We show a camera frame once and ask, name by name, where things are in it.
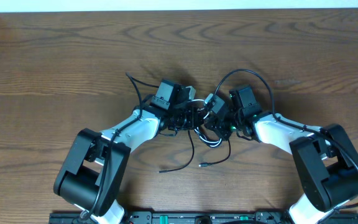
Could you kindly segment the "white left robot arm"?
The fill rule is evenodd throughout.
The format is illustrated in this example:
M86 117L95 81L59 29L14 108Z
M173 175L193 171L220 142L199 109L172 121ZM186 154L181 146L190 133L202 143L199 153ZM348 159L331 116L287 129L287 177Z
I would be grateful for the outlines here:
M82 129L55 179L53 191L82 211L72 223L120 223L117 195L130 154L164 129L190 131L202 123L196 90L162 80L156 94L138 97L132 114L100 132Z

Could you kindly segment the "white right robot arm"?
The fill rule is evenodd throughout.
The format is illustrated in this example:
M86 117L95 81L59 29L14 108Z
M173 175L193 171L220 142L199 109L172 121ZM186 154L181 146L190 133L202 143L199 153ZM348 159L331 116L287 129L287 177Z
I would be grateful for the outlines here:
M322 223L342 209L358 207L358 153L342 126L307 126L264 111L249 86L229 94L232 106L208 95L205 126L222 140L236 133L292 155L303 188L288 210L292 223Z

